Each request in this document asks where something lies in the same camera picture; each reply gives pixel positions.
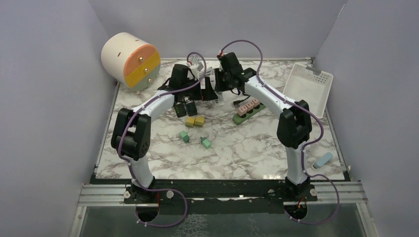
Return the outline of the white power strip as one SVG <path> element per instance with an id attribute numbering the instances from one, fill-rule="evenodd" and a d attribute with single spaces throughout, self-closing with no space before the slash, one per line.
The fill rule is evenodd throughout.
<path id="1" fill-rule="evenodd" d="M 225 102 L 223 92 L 216 91 L 215 86 L 215 73 L 212 67 L 210 67 L 205 72 L 205 88 L 202 92 L 203 100 L 212 101 L 214 106 L 223 106 Z"/>

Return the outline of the black power strip green ports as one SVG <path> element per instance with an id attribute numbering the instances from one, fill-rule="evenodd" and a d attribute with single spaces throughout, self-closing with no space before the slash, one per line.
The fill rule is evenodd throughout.
<path id="1" fill-rule="evenodd" d="M 185 106 L 182 103 L 176 104 L 174 106 L 174 111 L 175 111 L 176 116 L 178 118 L 182 118 L 184 116 L 187 116 L 187 112 L 186 112 Z"/>

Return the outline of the black power strip blue ports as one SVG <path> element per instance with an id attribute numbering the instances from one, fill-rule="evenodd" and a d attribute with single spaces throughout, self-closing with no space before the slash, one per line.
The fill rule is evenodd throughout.
<path id="1" fill-rule="evenodd" d="M 185 103 L 184 106 L 185 106 L 186 113 L 189 117 L 193 117 L 198 114 L 195 102 L 191 101 L 191 102 Z"/>

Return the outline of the green round-socket power strip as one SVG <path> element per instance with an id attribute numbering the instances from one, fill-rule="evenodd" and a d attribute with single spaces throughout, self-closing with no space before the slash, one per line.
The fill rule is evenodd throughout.
<path id="1" fill-rule="evenodd" d="M 232 121 L 234 124 L 236 125 L 240 125 L 243 122 L 249 120 L 251 117 L 253 117 L 254 115 L 256 115 L 257 113 L 259 113 L 260 111 L 262 111 L 263 109 L 265 109 L 266 106 L 264 104 L 260 104 L 257 108 L 254 108 L 253 110 L 249 111 L 248 113 L 246 113 L 243 116 L 238 116 L 238 114 L 234 114 L 232 117 Z"/>

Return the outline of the yellow plug adapter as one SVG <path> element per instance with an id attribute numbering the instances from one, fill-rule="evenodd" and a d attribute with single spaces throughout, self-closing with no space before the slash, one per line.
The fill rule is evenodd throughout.
<path id="1" fill-rule="evenodd" d="M 205 118 L 201 116 L 197 116 L 194 121 L 194 125 L 197 127 L 203 127 L 205 124 Z"/>
<path id="2" fill-rule="evenodd" d="M 194 127 L 195 120 L 196 120 L 196 118 L 194 118 L 194 117 L 187 117 L 186 121 L 185 121 L 185 126 L 186 127 Z"/>

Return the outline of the green plug adapter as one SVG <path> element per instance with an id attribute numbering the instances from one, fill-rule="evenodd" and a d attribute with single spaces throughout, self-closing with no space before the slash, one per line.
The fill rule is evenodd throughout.
<path id="1" fill-rule="evenodd" d="M 184 142 L 184 143 L 189 143 L 189 141 L 190 141 L 190 137 L 189 137 L 189 135 L 187 134 L 187 132 L 186 131 L 181 131 L 180 133 L 179 133 L 179 136 L 181 137 L 181 139 L 182 139 L 182 141 Z"/>
<path id="2" fill-rule="evenodd" d="M 208 140 L 207 137 L 201 137 L 201 144 L 206 150 L 208 150 L 211 147 L 211 142 Z"/>

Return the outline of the pink usb charger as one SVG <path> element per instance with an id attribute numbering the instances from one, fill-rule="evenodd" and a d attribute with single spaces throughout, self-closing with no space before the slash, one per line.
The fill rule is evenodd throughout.
<path id="1" fill-rule="evenodd" d="M 257 99 L 252 99 L 251 103 L 253 104 L 253 108 L 257 108 L 260 105 L 260 101 Z"/>
<path id="2" fill-rule="evenodd" d="M 246 103 L 245 108 L 246 108 L 247 113 L 248 113 L 249 111 L 254 109 L 254 103 L 253 102 Z"/>
<path id="3" fill-rule="evenodd" d="M 241 107 L 238 108 L 237 114 L 238 114 L 238 116 L 243 116 L 247 113 L 247 111 L 248 111 L 247 106 L 241 106 Z"/>

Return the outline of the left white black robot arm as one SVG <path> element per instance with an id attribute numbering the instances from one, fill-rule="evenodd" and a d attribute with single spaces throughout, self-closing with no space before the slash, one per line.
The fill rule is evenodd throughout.
<path id="1" fill-rule="evenodd" d="M 152 122 L 179 103 L 215 100 L 213 69 L 205 64 L 175 64 L 170 77 L 155 94 L 134 109 L 118 111 L 111 146 L 119 158 L 128 164 L 131 183 L 137 187 L 137 197 L 145 203 L 155 198 L 155 177 L 146 157 L 151 145 Z"/>

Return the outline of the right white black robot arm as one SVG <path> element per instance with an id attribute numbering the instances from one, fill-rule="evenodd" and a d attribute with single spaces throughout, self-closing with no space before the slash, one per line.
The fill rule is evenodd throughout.
<path id="1" fill-rule="evenodd" d="M 286 148 L 288 171 L 285 194 L 292 201 L 304 196 L 310 179 L 304 173 L 304 145 L 310 138 L 312 122 L 308 103 L 287 99 L 282 93 L 259 78 L 252 68 L 244 69 L 235 53 L 217 56 L 220 68 L 215 70 L 216 90 L 237 89 L 258 99 L 278 118 L 277 137 Z"/>

